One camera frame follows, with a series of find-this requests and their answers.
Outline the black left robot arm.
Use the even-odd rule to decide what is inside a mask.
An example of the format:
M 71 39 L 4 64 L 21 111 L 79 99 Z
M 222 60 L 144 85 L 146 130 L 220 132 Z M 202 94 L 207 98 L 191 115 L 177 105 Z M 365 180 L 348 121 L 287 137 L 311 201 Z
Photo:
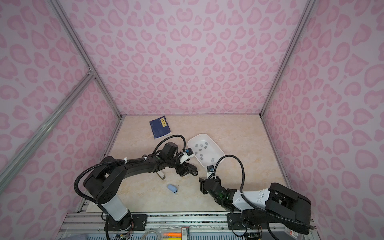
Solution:
M 117 160 L 108 156 L 101 163 L 84 170 L 76 178 L 74 189 L 115 222 L 128 221 L 131 213 L 118 196 L 122 181 L 140 174 L 157 173 L 165 168 L 174 168 L 181 177 L 189 174 L 197 176 L 197 167 L 188 163 L 193 154 L 191 149 L 187 149 L 180 153 L 160 150 L 131 160 Z

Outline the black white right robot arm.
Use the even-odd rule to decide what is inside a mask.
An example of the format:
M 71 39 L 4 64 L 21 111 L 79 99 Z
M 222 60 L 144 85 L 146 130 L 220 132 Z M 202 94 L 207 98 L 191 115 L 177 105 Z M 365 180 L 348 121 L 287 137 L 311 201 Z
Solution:
M 229 213 L 239 213 L 246 228 L 277 223 L 303 235 L 315 228 L 311 225 L 311 200 L 281 184 L 271 183 L 268 189 L 242 193 L 222 187 L 219 178 L 199 178 L 199 182 L 204 195 L 210 195 Z

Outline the white plastic tray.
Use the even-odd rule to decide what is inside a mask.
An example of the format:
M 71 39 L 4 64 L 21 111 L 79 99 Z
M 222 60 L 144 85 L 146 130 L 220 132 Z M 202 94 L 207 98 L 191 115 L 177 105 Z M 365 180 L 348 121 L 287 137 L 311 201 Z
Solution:
M 207 134 L 199 134 L 191 138 L 188 147 L 194 151 L 194 154 L 203 167 L 216 165 L 218 160 L 225 154 L 215 141 Z

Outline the blue book yellow label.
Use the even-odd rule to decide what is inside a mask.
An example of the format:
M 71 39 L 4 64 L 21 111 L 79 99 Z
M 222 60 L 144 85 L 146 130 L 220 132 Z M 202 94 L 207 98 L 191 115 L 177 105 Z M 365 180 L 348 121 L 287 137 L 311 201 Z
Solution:
M 150 121 L 150 127 L 154 136 L 154 139 L 159 139 L 167 136 L 171 133 L 170 126 L 165 116 Z

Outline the orange marker pen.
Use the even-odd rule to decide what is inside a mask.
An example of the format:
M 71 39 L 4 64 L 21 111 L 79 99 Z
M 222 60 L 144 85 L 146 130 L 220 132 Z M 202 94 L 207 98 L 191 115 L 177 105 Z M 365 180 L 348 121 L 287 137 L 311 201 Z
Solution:
M 181 238 L 182 234 L 181 233 L 163 233 L 163 236 L 168 238 Z

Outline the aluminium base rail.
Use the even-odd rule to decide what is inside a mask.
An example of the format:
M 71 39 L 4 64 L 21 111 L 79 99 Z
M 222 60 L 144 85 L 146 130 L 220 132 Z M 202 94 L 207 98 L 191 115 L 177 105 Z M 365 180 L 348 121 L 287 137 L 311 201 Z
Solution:
M 105 221 L 100 213 L 68 214 L 60 227 L 58 240 L 84 235 L 87 240 L 147 240 L 162 239 L 164 233 L 179 233 L 189 228 L 191 240 L 240 240 L 245 237 L 263 240 L 272 239 L 266 225 L 246 229 L 240 222 L 240 214 L 226 212 L 169 212 L 134 213 L 133 230 L 109 230 L 105 232 Z

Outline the aluminium diagonal frame bar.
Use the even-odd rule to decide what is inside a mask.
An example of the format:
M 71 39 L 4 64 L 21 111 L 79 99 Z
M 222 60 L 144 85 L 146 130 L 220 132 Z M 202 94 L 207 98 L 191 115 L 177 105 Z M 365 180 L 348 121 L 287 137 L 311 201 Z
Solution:
M 42 145 L 52 130 L 58 125 L 72 105 L 82 95 L 84 90 L 94 79 L 94 72 L 90 71 L 82 81 L 58 105 L 51 115 L 40 125 L 32 137 L 26 142 L 11 162 L 1 172 L 1 193 L 5 191 L 12 180 L 25 166 L 31 155 Z

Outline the aluminium frame corner post right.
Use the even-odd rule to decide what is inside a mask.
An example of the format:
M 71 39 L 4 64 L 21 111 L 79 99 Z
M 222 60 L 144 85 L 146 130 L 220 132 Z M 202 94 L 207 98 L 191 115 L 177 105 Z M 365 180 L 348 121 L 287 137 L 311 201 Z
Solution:
M 266 116 L 267 109 L 272 101 L 272 97 L 276 91 L 276 88 L 278 86 L 278 83 L 283 77 L 283 73 L 285 72 L 287 66 L 289 65 L 289 62 L 295 52 L 295 49 L 297 48 L 297 45 L 305 31 L 305 28 L 307 27 L 313 13 L 316 11 L 316 8 L 319 4 L 319 1 L 316 0 L 309 0 L 306 2 L 306 5 L 304 7 L 304 10 L 302 12 L 301 17 L 299 18 L 298 25 L 295 29 L 295 31 L 292 34 L 291 40 L 288 44 L 287 49 L 285 50 L 284 57 L 279 65 L 278 71 L 275 75 L 275 78 L 272 82 L 272 86 L 268 92 L 268 95 L 266 97 L 266 101 L 262 107 L 262 110 L 260 112 L 260 118 L 263 119 Z

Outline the aluminium frame corner post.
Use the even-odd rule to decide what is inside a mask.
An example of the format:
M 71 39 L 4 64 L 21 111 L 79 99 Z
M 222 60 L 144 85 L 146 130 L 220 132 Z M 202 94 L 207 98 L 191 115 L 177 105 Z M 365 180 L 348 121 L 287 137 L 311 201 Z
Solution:
M 122 113 L 118 109 L 115 101 L 113 100 L 111 94 L 107 90 L 106 85 L 104 84 L 102 78 L 99 75 L 99 72 L 97 71 L 94 63 L 92 62 L 84 44 L 82 43 L 81 39 L 79 38 L 78 34 L 76 33 L 73 25 L 71 24 L 70 18 L 64 11 L 63 6 L 61 5 L 60 1 L 47 1 L 47 3 L 52 8 L 54 14 L 58 18 L 58 21 L 64 28 L 65 32 L 67 33 L 69 39 L 73 43 L 75 49 L 77 50 L 78 54 L 80 55 L 81 59 L 89 69 L 90 73 L 94 75 L 94 79 L 96 81 L 96 84 L 98 85 L 99 89 L 101 90 L 102 94 L 106 98 L 107 103 L 112 108 L 113 112 L 117 116 L 119 120 L 123 118 Z
M 278 71 L 275 75 L 275 78 L 272 82 L 272 86 L 268 92 L 268 95 L 266 97 L 266 101 L 262 107 L 262 110 L 260 112 L 260 118 L 263 119 L 266 116 L 267 109 L 272 101 L 272 97 L 276 91 L 276 88 L 278 86 L 278 83 L 283 77 L 283 73 L 285 72 L 287 66 L 289 65 L 289 62 L 295 52 L 295 49 L 297 48 L 297 45 L 305 31 L 305 28 L 307 27 L 313 13 L 316 11 L 316 8 L 319 4 L 319 1 L 316 0 L 309 0 L 306 2 L 306 5 L 304 7 L 304 10 L 302 12 L 301 17 L 299 18 L 298 25 L 295 29 L 295 31 L 292 34 L 291 40 L 288 44 L 287 49 L 285 50 L 284 57 L 279 65 Z

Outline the aluminium frame corner post left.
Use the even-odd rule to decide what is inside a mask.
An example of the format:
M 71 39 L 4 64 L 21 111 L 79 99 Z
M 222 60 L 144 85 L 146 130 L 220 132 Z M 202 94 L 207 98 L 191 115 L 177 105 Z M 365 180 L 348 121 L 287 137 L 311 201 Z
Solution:
M 123 118 L 122 113 L 118 109 L 115 101 L 113 100 L 111 94 L 107 90 L 106 85 L 104 84 L 102 78 L 99 75 L 99 72 L 97 71 L 94 63 L 92 62 L 84 44 L 82 43 L 81 39 L 79 38 L 78 34 L 76 33 L 73 25 L 71 24 L 70 18 L 64 11 L 63 6 L 61 5 L 60 1 L 47 1 L 47 3 L 52 8 L 54 14 L 58 18 L 58 21 L 64 28 L 65 32 L 67 33 L 69 39 L 73 43 L 75 49 L 77 50 L 78 54 L 80 55 L 81 59 L 89 69 L 90 73 L 94 75 L 94 79 L 96 81 L 96 84 L 98 85 L 99 89 L 101 90 L 102 94 L 106 98 L 107 103 L 112 108 L 113 112 L 117 116 L 119 120 Z

